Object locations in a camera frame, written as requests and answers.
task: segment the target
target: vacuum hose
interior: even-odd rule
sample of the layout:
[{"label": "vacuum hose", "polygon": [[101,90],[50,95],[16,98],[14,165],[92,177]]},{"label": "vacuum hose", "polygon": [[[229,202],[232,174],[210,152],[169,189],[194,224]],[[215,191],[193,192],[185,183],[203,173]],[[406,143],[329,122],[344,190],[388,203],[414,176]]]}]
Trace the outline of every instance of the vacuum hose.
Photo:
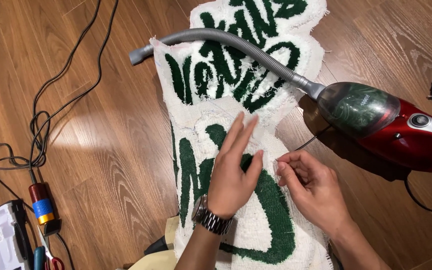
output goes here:
[{"label": "vacuum hose", "polygon": [[[159,39],[160,42],[168,46],[195,40],[213,40],[240,50],[272,73],[308,93],[313,100],[316,100],[319,93],[325,88],[324,85],[312,82],[295,73],[251,42],[222,30],[213,28],[191,28],[169,34]],[[144,58],[153,54],[153,49],[153,45],[148,44],[129,52],[131,64],[136,65],[142,62]]]}]

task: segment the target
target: hand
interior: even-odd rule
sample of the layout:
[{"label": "hand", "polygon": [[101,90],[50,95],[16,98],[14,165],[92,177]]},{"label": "hand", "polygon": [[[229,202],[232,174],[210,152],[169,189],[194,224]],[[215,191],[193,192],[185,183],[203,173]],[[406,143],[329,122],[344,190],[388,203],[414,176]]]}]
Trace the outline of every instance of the hand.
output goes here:
[{"label": "hand", "polygon": [[279,157],[277,175],[286,186],[301,214],[330,238],[353,226],[334,170],[321,164],[304,150]]},{"label": "hand", "polygon": [[262,150],[256,152],[246,173],[240,167],[243,151],[258,124],[255,115],[245,128],[243,118],[240,112],[227,132],[209,182],[208,210],[224,219],[230,219],[248,202],[263,168]]}]

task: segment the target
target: scissors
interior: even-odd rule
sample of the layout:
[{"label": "scissors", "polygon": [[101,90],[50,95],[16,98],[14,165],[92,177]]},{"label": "scissors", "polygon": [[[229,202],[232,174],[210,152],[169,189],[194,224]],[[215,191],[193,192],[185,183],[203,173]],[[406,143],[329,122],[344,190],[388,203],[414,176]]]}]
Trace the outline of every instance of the scissors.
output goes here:
[{"label": "scissors", "polygon": [[[53,264],[53,269],[54,270],[64,270],[63,261],[60,258],[54,257],[53,255],[51,255],[50,247],[46,241],[46,238],[43,236],[41,229],[38,228],[38,232],[39,232],[39,239],[41,239],[41,243],[43,244],[43,246],[45,248],[46,257],[48,257],[51,260],[51,263]],[[48,261],[46,261],[44,263],[44,269],[45,270],[51,270],[51,267],[49,266]]]}]

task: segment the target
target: handheld vacuum cleaner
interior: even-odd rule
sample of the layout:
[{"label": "handheld vacuum cleaner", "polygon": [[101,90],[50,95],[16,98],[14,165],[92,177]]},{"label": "handheld vacuum cleaner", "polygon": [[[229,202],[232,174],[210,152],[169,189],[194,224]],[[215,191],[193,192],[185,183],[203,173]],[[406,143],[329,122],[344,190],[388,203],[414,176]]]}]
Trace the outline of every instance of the handheld vacuum cleaner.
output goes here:
[{"label": "handheld vacuum cleaner", "polygon": [[[244,52],[306,92],[329,124],[367,150],[409,169],[432,172],[432,116],[410,102],[361,83],[312,82],[249,41],[218,29],[193,28],[159,39],[166,45],[195,40],[213,40]],[[148,44],[129,52],[129,58],[136,65],[151,54],[153,46]]]}]

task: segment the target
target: wooden floor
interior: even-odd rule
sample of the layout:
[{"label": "wooden floor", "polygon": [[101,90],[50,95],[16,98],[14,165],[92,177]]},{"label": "wooden floor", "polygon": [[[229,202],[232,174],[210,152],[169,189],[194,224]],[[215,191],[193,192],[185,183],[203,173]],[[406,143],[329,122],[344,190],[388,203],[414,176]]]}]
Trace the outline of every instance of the wooden floor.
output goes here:
[{"label": "wooden floor", "polygon": [[[137,261],[178,211],[170,122],[155,65],[149,59],[132,67],[127,53],[155,35],[188,28],[191,9],[202,1],[120,0],[101,83],[53,121],[40,173],[51,187],[77,269],[110,270]],[[370,84],[432,114],[425,98],[432,81],[432,0],[327,1],[331,13],[312,33],[330,51],[318,80]],[[45,91],[39,110],[55,111],[96,80],[113,3],[102,0],[70,70]],[[61,69],[95,4],[0,0],[0,142],[17,155],[29,154],[33,96]],[[313,102],[302,98],[300,107],[278,127],[290,149],[327,125]],[[332,129],[306,149],[335,169],[351,215],[392,269],[432,270],[432,213],[411,201],[402,181],[389,181],[407,171]],[[0,148],[0,157],[5,155]],[[0,171],[0,177],[30,201],[27,171]],[[413,171],[408,177],[417,197],[432,207],[432,174]],[[0,186],[0,205],[11,199]],[[61,244],[51,242],[68,269]]]}]

